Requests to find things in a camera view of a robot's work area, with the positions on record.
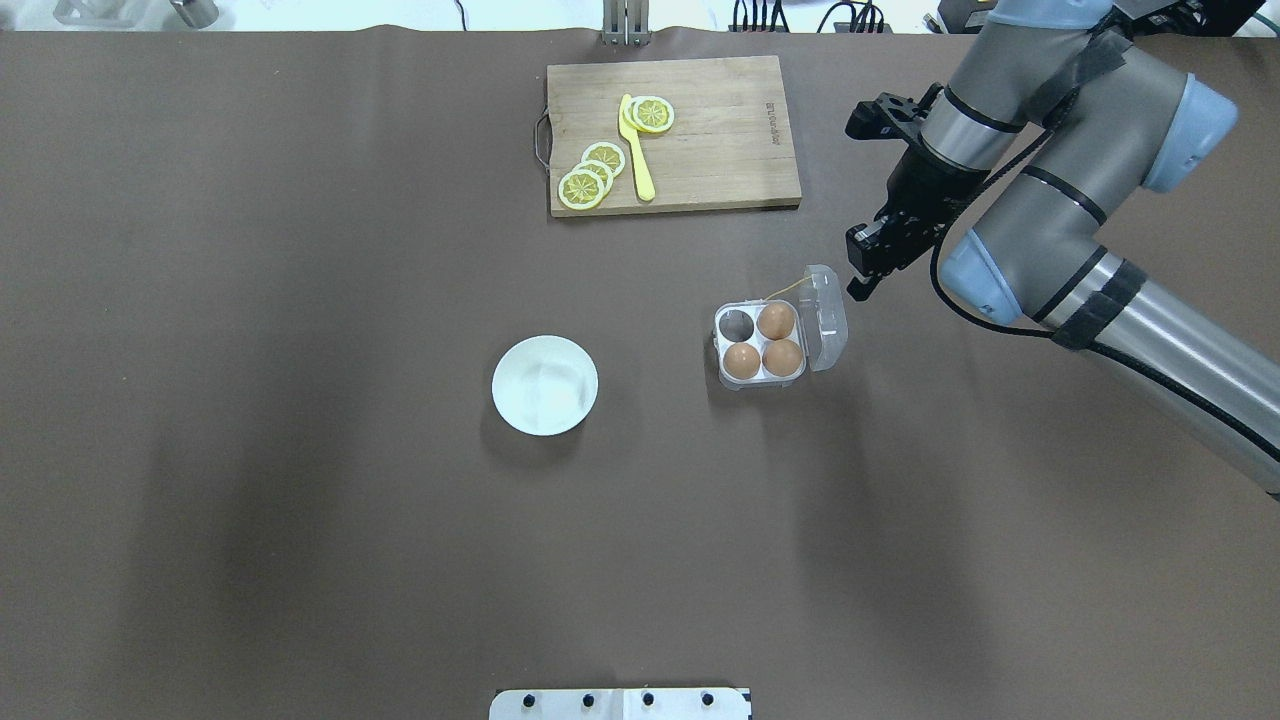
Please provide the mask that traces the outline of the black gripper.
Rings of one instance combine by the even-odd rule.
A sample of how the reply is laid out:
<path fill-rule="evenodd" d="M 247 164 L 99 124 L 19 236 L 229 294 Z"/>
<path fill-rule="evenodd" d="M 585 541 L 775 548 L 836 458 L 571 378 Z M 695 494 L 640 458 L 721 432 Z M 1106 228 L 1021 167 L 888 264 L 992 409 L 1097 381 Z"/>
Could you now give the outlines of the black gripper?
<path fill-rule="evenodd" d="M 959 167 L 927 149 L 906 149 L 887 179 L 877 220 L 846 231 L 855 272 L 849 297 L 865 302 L 883 278 L 916 260 L 916 246 L 938 243 L 989 176 L 989 169 Z"/>

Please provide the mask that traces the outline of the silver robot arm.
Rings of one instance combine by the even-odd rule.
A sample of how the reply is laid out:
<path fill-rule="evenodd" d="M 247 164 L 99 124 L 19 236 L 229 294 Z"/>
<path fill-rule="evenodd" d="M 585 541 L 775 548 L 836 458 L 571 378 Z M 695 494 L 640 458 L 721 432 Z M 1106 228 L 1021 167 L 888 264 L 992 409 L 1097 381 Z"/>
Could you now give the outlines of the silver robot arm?
<path fill-rule="evenodd" d="M 1138 190 L 1176 188 L 1236 105 L 1134 46 L 1114 1 L 998 1 L 948 82 L 859 102 L 845 132 L 902 141 L 884 205 L 846 233 L 863 301 L 931 260 L 987 331 L 1115 363 L 1277 497 L 1277 364 L 1096 240 Z"/>

